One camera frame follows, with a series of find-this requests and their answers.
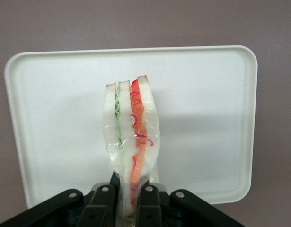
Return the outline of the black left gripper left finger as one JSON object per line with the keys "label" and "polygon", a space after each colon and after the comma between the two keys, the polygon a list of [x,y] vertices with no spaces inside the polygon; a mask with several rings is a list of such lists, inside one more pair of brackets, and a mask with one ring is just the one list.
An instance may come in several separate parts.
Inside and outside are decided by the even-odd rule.
{"label": "black left gripper left finger", "polygon": [[85,202],[81,227],[113,227],[119,193],[119,178],[112,174],[109,182],[95,184]]}

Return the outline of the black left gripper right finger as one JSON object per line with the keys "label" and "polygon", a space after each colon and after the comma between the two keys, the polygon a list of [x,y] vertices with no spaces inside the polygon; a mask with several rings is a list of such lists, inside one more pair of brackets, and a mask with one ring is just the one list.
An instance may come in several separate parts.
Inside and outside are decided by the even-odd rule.
{"label": "black left gripper right finger", "polygon": [[137,227],[162,227],[160,192],[163,185],[148,180],[141,188],[136,208]]}

